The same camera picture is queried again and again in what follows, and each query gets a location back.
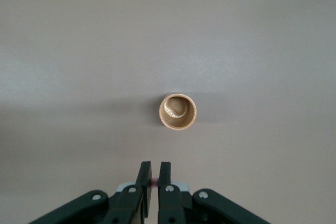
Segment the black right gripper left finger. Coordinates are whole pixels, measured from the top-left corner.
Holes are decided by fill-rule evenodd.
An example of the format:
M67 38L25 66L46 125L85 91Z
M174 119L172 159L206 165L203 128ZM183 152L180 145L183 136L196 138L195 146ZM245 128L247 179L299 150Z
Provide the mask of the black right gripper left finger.
M92 190L32 223L144 223L151 196L151 162L142 162L135 182L118 186L111 197Z

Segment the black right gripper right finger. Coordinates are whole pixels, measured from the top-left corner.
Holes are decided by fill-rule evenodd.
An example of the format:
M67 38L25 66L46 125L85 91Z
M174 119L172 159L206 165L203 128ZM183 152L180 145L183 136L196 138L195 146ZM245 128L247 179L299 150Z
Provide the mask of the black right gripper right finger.
M158 223L265 223L266 221L211 189L194 194L171 182L171 163L162 162L158 181Z

